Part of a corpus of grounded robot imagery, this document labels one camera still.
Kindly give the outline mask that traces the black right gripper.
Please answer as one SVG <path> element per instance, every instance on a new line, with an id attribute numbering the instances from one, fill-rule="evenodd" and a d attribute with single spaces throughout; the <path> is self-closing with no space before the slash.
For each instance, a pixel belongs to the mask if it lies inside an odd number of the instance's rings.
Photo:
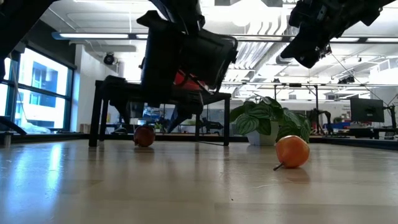
<path id="1" fill-rule="evenodd" d="M 331 52 L 329 44 L 358 22 L 370 26 L 382 11 L 380 0 L 311 0 L 297 1 L 289 17 L 289 26 L 298 34 L 280 53 L 312 68 Z"/>

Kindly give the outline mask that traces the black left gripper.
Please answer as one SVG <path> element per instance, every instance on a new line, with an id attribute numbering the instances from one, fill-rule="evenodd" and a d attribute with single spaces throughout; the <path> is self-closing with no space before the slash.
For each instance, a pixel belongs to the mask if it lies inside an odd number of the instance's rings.
<path id="1" fill-rule="evenodd" d="M 174 85 L 180 67 L 179 55 L 183 34 L 175 24 L 163 20 L 157 11 L 147 11 L 137 23 L 149 28 L 146 53 L 141 64 L 141 84 L 128 83 L 123 78 L 108 76 L 101 85 L 102 97 L 115 106 L 132 130 L 132 103 L 160 106 L 175 104 L 167 132 L 171 133 L 193 114 L 203 111 L 203 98 L 199 91 L 184 90 Z"/>

